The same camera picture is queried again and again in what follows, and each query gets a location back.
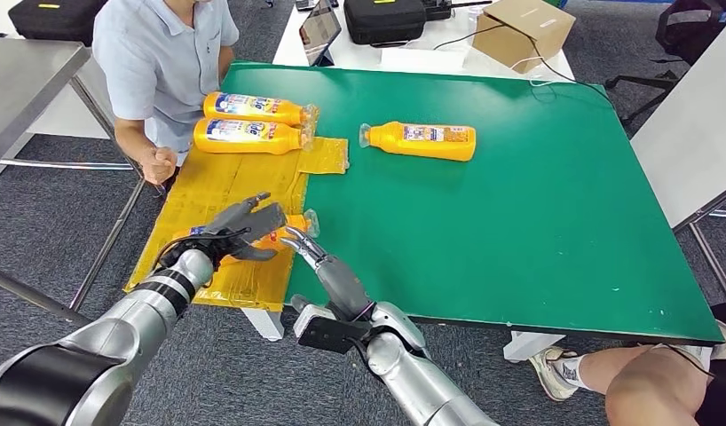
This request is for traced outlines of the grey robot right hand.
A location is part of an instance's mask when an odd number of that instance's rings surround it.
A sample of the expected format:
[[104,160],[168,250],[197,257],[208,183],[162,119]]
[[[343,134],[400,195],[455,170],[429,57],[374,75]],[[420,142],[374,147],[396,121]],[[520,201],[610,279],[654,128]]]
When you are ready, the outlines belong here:
[[289,237],[280,237],[281,242],[291,247],[313,269],[338,317],[345,321],[370,320],[375,303],[350,266],[329,254],[302,230],[287,226],[286,231]]

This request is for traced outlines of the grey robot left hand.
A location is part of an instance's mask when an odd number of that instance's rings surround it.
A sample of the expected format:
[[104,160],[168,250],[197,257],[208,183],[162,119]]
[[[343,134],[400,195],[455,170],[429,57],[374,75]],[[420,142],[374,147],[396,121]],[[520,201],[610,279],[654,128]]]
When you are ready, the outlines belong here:
[[260,193],[235,203],[219,213],[206,225],[205,232],[215,235],[237,233],[232,237],[218,239],[218,253],[242,261],[265,262],[277,255],[273,248],[257,248],[254,242],[286,224],[281,205],[272,202],[258,209],[261,200],[269,193]]

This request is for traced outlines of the person's right hand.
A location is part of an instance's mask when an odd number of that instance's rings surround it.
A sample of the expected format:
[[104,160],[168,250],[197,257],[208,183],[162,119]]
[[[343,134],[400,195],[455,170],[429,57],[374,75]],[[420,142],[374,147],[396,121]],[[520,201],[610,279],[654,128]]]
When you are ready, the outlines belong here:
[[168,147],[154,147],[143,155],[139,165],[144,179],[154,185],[162,185],[176,171],[178,156]]

